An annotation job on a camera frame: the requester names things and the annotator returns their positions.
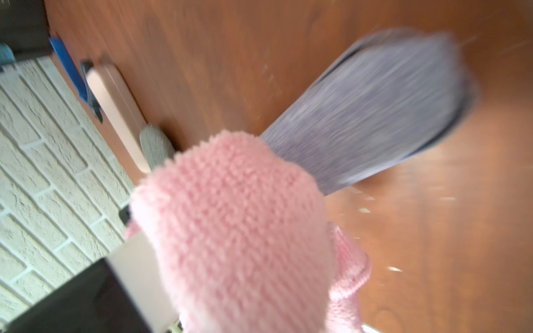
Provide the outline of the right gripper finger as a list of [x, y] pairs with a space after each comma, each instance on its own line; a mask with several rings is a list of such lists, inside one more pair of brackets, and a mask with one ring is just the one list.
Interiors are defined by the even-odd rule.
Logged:
[[147, 238], [138, 235], [43, 298], [7, 332], [182, 332]]

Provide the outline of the pink microfiber cloth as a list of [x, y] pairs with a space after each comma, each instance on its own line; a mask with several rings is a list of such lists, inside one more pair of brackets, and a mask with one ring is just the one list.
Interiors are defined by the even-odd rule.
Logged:
[[148, 175], [127, 235], [152, 245], [185, 332], [361, 332], [369, 256], [300, 166], [223, 131]]

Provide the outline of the lavender eyeglass case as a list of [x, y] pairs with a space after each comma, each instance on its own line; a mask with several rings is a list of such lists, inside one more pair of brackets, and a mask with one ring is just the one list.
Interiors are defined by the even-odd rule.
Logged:
[[450, 34], [393, 29], [352, 44], [262, 139], [328, 195], [436, 146], [475, 98]]

